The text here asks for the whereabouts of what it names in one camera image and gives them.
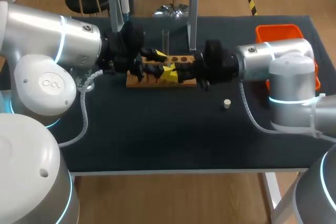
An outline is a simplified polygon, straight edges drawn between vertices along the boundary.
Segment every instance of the small white cylinder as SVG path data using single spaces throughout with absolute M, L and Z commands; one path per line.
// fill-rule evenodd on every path
M 228 109 L 231 105 L 231 100 L 225 99 L 224 100 L 224 108 Z

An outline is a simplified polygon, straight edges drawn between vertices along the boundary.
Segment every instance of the yellow object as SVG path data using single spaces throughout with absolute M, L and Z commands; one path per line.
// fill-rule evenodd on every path
M 166 56 L 167 57 L 167 55 L 165 55 L 164 53 L 162 53 L 162 52 L 160 52 L 158 50 L 156 50 L 156 53 L 157 53 L 157 55 L 161 55 L 161 56 Z
M 173 71 L 174 68 L 175 64 L 172 64 L 171 67 L 163 66 L 164 71 L 160 76 L 160 79 L 178 83 L 177 71 Z

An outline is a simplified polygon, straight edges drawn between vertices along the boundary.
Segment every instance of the wooden floor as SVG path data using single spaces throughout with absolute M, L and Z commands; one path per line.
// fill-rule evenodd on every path
M 172 0 L 136 0 L 135 13 L 151 16 Z M 336 0 L 254 0 L 259 15 L 310 15 L 336 63 Z M 17 0 L 63 15 L 64 0 Z M 199 0 L 201 16 L 251 15 L 247 0 Z M 277 174 L 284 194 L 295 173 Z M 257 174 L 84 177 L 78 186 L 80 224 L 270 223 Z

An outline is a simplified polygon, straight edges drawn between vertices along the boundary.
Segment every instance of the table leg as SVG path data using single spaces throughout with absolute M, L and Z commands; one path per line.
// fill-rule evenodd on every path
M 275 173 L 263 173 L 263 179 L 271 211 L 271 223 L 282 224 L 293 213 L 293 194 L 300 178 L 297 176 L 293 184 L 289 187 L 286 194 L 281 198 L 278 182 Z
M 275 173 L 263 173 L 263 180 L 271 212 L 281 201 L 280 189 Z

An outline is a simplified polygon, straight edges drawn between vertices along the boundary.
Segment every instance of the robot logo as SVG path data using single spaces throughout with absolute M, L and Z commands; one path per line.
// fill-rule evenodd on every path
M 65 88 L 64 80 L 56 73 L 45 73 L 39 78 L 40 88 L 47 94 L 59 95 Z
M 51 86 L 52 88 L 59 88 L 59 89 L 61 88 L 61 87 L 58 86 L 57 82 L 51 83 L 49 80 L 44 80 L 42 82 L 42 85 L 43 86 Z

